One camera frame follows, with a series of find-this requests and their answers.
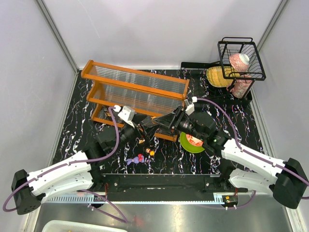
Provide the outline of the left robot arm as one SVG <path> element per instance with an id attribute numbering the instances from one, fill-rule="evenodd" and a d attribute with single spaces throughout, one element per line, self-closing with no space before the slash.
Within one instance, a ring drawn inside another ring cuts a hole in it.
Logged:
<path id="1" fill-rule="evenodd" d="M 145 118 L 135 114 L 122 128 L 105 126 L 93 142 L 59 163 L 30 173 L 24 169 L 15 172 L 9 196 L 15 203 L 12 210 L 25 215 L 55 196 L 94 188 L 100 166 L 121 146 L 137 138 L 147 142 L 154 136 L 159 126 L 144 124 Z"/>

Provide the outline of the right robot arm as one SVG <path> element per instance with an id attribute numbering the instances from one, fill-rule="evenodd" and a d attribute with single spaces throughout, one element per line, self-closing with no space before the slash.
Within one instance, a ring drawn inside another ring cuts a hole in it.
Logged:
<path id="1" fill-rule="evenodd" d="M 223 159 L 248 167 L 250 172 L 238 168 L 230 171 L 228 181 L 232 186 L 270 194 L 291 209 L 296 209 L 303 199 L 309 181 L 299 161 L 276 159 L 241 145 L 225 132 L 218 131 L 207 113 L 188 115 L 178 107 L 167 115 L 155 117 L 153 122 L 201 140 L 202 147 L 209 154 L 220 155 Z"/>

